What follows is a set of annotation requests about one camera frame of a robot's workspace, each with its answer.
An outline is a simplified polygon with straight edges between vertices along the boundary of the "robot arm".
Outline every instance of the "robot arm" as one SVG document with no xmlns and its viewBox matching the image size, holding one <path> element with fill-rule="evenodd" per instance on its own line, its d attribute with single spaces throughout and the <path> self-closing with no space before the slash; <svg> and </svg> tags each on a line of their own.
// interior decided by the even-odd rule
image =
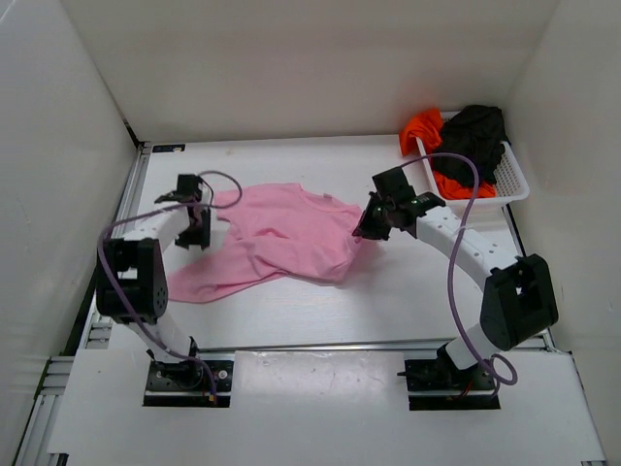
<svg viewBox="0 0 621 466">
<path fill-rule="evenodd" d="M 177 189 L 160 196 L 155 203 L 165 208 L 175 203 L 200 202 L 201 184 L 201 178 L 196 175 L 179 175 Z M 168 349 L 182 355 L 193 356 L 197 348 L 193 339 L 179 330 L 170 313 L 166 313 L 168 287 L 162 253 L 173 242 L 183 248 L 190 245 L 206 248 L 210 244 L 210 226 L 209 209 L 200 206 L 175 209 L 152 216 L 122 238 L 110 239 L 104 244 L 104 253 L 116 279 L 148 331 Z M 142 332 L 120 302 L 99 260 L 97 308 L 102 316 L 109 316 L 136 332 L 149 347 L 154 360 L 180 362 Z"/>
<path fill-rule="evenodd" d="M 390 230 L 399 228 L 451 256 L 461 222 L 438 196 L 416 196 L 400 167 L 373 180 L 377 192 L 370 193 L 354 236 L 387 240 Z M 455 263 L 483 291 L 479 323 L 466 333 L 484 359 L 516 347 L 558 320 L 549 270 L 538 255 L 516 257 L 468 229 Z M 457 380 L 477 361 L 459 337 L 439 350 L 439 363 L 447 368 L 449 380 Z"/>
</svg>

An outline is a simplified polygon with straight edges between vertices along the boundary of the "white basket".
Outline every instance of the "white basket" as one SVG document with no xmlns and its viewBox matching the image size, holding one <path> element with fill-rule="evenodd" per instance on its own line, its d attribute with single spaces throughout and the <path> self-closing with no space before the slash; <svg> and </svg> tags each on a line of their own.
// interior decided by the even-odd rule
<svg viewBox="0 0 621 466">
<path fill-rule="evenodd" d="M 444 121 L 449 121 L 458 113 L 459 112 L 442 112 L 441 116 Z M 418 144 L 420 154 L 426 155 L 427 152 L 423 147 L 422 141 L 416 138 L 416 143 Z M 474 201 L 474 207 L 477 209 L 485 207 L 499 208 L 511 201 L 526 199 L 531 192 L 524 178 L 524 174 L 517 164 L 517 160 L 515 160 L 515 155 L 513 155 L 511 146 L 506 142 L 503 142 L 503 145 L 505 146 L 505 153 L 501 158 L 501 163 L 499 163 L 496 170 L 494 170 L 494 176 L 496 177 L 496 197 L 476 199 L 476 201 Z M 434 179 L 429 159 L 423 160 L 423 165 L 425 166 L 425 174 L 427 175 L 427 180 L 429 180 L 429 186 L 432 192 L 442 197 L 438 191 L 438 185 Z M 446 201 L 447 206 L 457 208 L 458 210 L 465 209 L 466 204 L 468 204 L 468 199 L 459 201 L 444 199 L 444 201 Z"/>
</svg>

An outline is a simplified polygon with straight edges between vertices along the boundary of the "white table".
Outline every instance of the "white table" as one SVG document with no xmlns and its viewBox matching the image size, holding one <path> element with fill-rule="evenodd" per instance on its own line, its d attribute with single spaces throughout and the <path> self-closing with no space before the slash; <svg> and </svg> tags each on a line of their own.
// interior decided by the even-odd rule
<svg viewBox="0 0 621 466">
<path fill-rule="evenodd" d="M 139 212 L 172 189 L 178 173 L 206 169 L 243 185 L 300 182 L 364 207 L 371 176 L 401 161 L 396 136 L 191 144 L 150 157 Z M 417 192 L 428 188 L 422 167 L 407 174 Z M 472 225 L 515 251 L 500 212 Z M 213 225 L 212 250 L 226 227 Z M 199 255 L 170 247 L 165 266 Z M 436 250 L 394 232 L 363 250 L 338 285 L 285 278 L 208 305 L 171 303 L 169 312 L 202 348 L 415 340 L 430 349 L 440 344 L 430 340 L 456 336 L 446 265 Z M 468 326 L 481 292 L 461 272 L 455 288 Z M 238 351 L 229 409 L 144 408 L 145 346 L 124 330 L 114 326 L 108 349 L 78 352 L 49 441 L 49 452 L 69 454 L 68 466 L 577 466 L 604 459 L 567 354 L 512 351 L 520 383 L 503 389 L 498 411 L 410 412 L 405 381 L 396 376 L 404 368 L 400 350 Z"/>
<path fill-rule="evenodd" d="M 298 182 L 364 209 L 374 189 L 371 176 L 403 161 L 397 136 L 188 144 L 183 152 L 150 156 L 138 210 L 152 210 L 153 200 L 175 187 L 177 174 L 209 169 L 244 186 Z M 406 173 L 416 192 L 429 189 L 422 165 L 412 164 Z M 209 182 L 231 187 L 218 178 Z M 471 226 L 517 254 L 500 209 L 474 217 Z M 221 245 L 227 228 L 212 222 L 213 246 L 204 253 Z M 171 246 L 165 267 L 175 270 L 201 254 Z M 388 242 L 367 244 L 342 283 L 283 278 L 206 305 L 171 302 L 168 312 L 201 348 L 452 339 L 457 330 L 446 298 L 447 263 L 438 251 L 395 230 Z M 460 270 L 455 290 L 469 327 L 477 322 L 482 293 Z M 111 348 L 140 344 L 131 331 L 114 327 Z"/>
</svg>

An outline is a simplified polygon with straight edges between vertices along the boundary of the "pink t-shirt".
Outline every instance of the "pink t-shirt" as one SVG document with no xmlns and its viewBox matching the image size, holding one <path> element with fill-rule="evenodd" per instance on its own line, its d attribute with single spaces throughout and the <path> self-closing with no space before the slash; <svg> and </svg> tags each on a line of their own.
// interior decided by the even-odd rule
<svg viewBox="0 0 621 466">
<path fill-rule="evenodd" d="M 215 195 L 216 205 L 238 192 Z M 174 301 L 207 303 L 286 275 L 340 281 L 360 239 L 353 238 L 362 212 L 298 183 L 259 184 L 244 189 L 239 204 L 217 211 L 230 222 L 223 247 L 168 276 Z"/>
</svg>

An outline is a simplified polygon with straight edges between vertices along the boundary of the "cable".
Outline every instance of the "cable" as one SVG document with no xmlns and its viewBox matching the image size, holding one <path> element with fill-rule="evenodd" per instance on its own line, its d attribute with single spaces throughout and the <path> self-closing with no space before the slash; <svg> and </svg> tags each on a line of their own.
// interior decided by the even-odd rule
<svg viewBox="0 0 621 466">
<path fill-rule="evenodd" d="M 487 362 L 478 353 L 478 351 L 473 345 L 473 342 L 471 341 L 471 339 L 468 337 L 468 334 L 466 333 L 466 329 L 464 328 L 462 319 L 459 317 L 459 313 L 457 311 L 457 305 L 455 303 L 455 290 L 454 290 L 454 283 L 453 283 L 454 274 L 455 274 L 455 264 L 457 262 L 457 253 L 459 251 L 459 247 L 461 246 L 462 240 L 464 238 L 464 233 L 466 232 L 466 222 L 468 221 L 468 215 L 470 214 L 470 210 L 473 208 L 474 201 L 476 200 L 476 197 L 478 195 L 479 178 L 478 178 L 478 172 L 476 170 L 476 166 L 474 166 L 473 162 L 468 157 L 465 157 L 464 155 L 460 155 L 459 153 L 438 152 L 438 153 L 430 153 L 428 155 L 421 155 L 415 158 L 414 160 L 410 160 L 406 163 L 401 164 L 399 167 L 404 168 L 404 167 L 407 167 L 408 165 L 411 165 L 412 163 L 420 162 L 425 159 L 437 158 L 437 157 L 450 157 L 450 158 L 456 158 L 458 160 L 461 160 L 462 162 L 465 162 L 468 164 L 468 166 L 472 169 L 473 175 L 474 175 L 473 196 L 470 198 L 470 200 L 468 201 L 468 204 L 466 205 L 466 209 L 464 210 L 464 214 L 462 215 L 462 221 L 461 221 L 459 230 L 457 231 L 457 238 L 455 239 L 453 250 L 450 254 L 450 257 L 448 258 L 448 273 L 446 276 L 446 287 L 448 290 L 448 305 L 450 307 L 451 313 L 453 314 L 453 319 L 455 320 L 455 325 L 457 326 L 459 335 L 464 340 L 464 344 L 466 345 L 470 353 L 474 356 L 474 359 L 476 359 L 476 362 L 478 362 L 478 364 L 496 380 L 497 385 L 494 389 L 494 393 L 492 394 L 492 396 L 496 396 L 498 394 L 498 390 L 500 389 L 501 383 L 505 385 L 515 385 L 517 383 L 517 371 L 515 370 L 515 367 L 513 367 L 513 365 L 508 361 L 508 359 L 506 359 L 501 354 L 493 354 L 490 358 L 490 362 Z M 505 365 L 508 367 L 509 371 L 511 372 L 510 379 L 507 379 L 501 376 L 498 372 L 496 372 L 496 370 L 494 369 L 494 364 L 492 362 L 494 359 L 500 359 L 501 361 L 505 363 Z"/>
<path fill-rule="evenodd" d="M 209 183 L 207 183 L 205 180 L 203 180 L 202 178 L 201 178 L 201 183 L 203 183 L 207 187 L 207 189 L 210 191 L 210 198 L 208 202 L 209 203 L 213 202 L 213 197 L 215 196 L 215 194 L 213 194 L 212 186 Z"/>
<path fill-rule="evenodd" d="M 472 389 L 473 389 L 473 385 L 474 385 L 474 382 L 473 382 L 473 381 L 469 381 L 469 382 L 468 382 L 468 385 L 466 385 L 466 388 L 464 388 L 464 389 L 462 390 L 462 392 L 461 392 L 459 395 L 457 395 L 457 396 L 451 396 L 451 397 L 449 397 L 448 399 L 449 399 L 449 400 L 451 400 L 451 401 L 461 400 L 461 399 L 462 399 L 463 397 L 465 397 L 468 393 L 470 393 L 470 390 L 472 390 Z"/>
<path fill-rule="evenodd" d="M 180 353 L 174 351 L 173 349 L 168 348 L 164 344 L 164 342 L 161 341 L 161 339 L 159 337 L 157 337 L 156 335 L 153 335 L 148 330 L 147 326 L 140 319 L 140 316 L 138 315 L 138 313 L 136 312 L 136 310 L 132 306 L 132 303 L 127 298 L 127 295 L 125 294 L 123 289 L 118 284 L 118 280 L 116 279 L 116 275 L 112 271 L 112 268 L 110 267 L 110 264 L 108 263 L 108 259 L 106 258 L 106 255 L 104 253 L 104 242 L 110 238 L 113 230 L 116 227 L 118 227 L 120 225 L 123 225 L 125 223 L 130 223 L 130 222 L 136 221 L 136 220 L 142 220 L 144 218 L 149 218 L 149 217 L 152 217 L 152 216 L 158 216 L 160 214 L 165 214 L 167 212 L 174 211 L 176 209 L 184 209 L 186 207 L 205 207 L 205 208 L 212 208 L 212 209 L 228 209 L 230 207 L 235 206 L 236 204 L 238 204 L 242 200 L 242 196 L 244 195 L 244 191 L 242 190 L 242 186 L 233 177 L 231 177 L 230 175 L 227 175 L 226 173 L 218 172 L 216 170 L 208 170 L 208 171 L 202 172 L 199 176 L 204 175 L 204 174 L 219 175 L 221 177 L 226 178 L 227 180 L 230 180 L 231 182 L 233 182 L 233 184 L 235 185 L 235 188 L 239 191 L 240 195 L 234 201 L 232 201 L 232 202 L 230 202 L 228 204 L 221 205 L 221 206 L 216 206 L 213 203 L 213 200 L 211 200 L 207 204 L 203 204 L 201 202 L 180 203 L 180 204 L 175 204 L 175 205 L 172 205 L 172 206 L 167 206 L 167 207 L 164 207 L 162 209 L 157 209 L 155 211 L 147 212 L 146 214 L 140 214 L 139 216 L 132 216 L 132 217 L 129 217 L 129 218 L 124 218 L 123 220 L 114 221 L 113 223 L 111 223 L 110 225 L 105 227 L 101 231 L 101 233 L 99 234 L 99 239 L 97 240 L 97 255 L 99 256 L 99 261 L 100 261 L 100 263 L 102 265 L 102 268 L 104 269 L 104 273 L 108 277 L 108 280 L 110 281 L 110 284 L 112 285 L 114 291 L 118 295 L 118 299 L 120 300 L 120 302 L 125 307 L 125 310 L 127 311 L 127 313 L 136 322 L 136 325 L 138 325 L 138 328 L 140 328 L 140 330 L 145 334 L 145 336 L 147 338 L 149 338 L 152 342 L 154 342 L 161 350 L 166 351 L 168 354 L 170 354 L 173 357 L 176 357 L 176 358 L 184 360 L 184 361 L 194 362 L 195 364 L 201 366 L 205 370 L 205 372 L 207 372 L 207 375 L 208 375 L 208 377 L 210 379 L 210 386 L 211 386 L 210 392 L 211 392 L 211 395 L 213 397 L 213 402 L 217 403 L 217 389 L 216 389 L 216 385 L 215 385 L 215 378 L 213 377 L 212 369 L 210 368 L 210 366 L 204 360 L 202 360 L 202 359 L 200 359 L 198 357 L 180 354 Z"/>
</svg>

